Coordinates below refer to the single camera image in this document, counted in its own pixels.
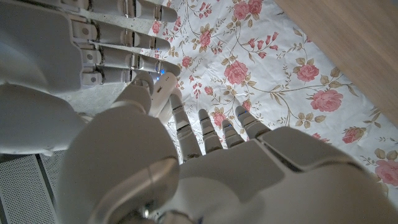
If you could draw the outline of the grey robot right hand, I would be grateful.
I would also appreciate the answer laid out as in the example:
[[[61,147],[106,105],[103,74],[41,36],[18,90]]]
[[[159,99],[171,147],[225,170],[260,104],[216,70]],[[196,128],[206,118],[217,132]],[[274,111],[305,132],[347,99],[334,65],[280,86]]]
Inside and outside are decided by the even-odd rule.
[[[2,1],[1,153],[66,149],[86,120],[64,93],[125,83],[116,104],[148,113],[153,78],[180,70],[139,53],[170,46],[143,33],[143,20],[175,22],[177,12],[138,0]]]

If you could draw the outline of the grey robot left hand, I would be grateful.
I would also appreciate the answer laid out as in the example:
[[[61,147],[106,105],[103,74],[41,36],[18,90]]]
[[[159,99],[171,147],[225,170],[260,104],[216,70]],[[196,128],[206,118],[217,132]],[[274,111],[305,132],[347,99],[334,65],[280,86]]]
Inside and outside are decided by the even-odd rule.
[[[201,152],[178,96],[180,142],[149,115],[153,80],[136,75],[65,153],[56,195],[60,223],[396,223],[370,173],[299,130],[269,129],[243,107],[243,140],[223,121],[223,147],[205,110]]]

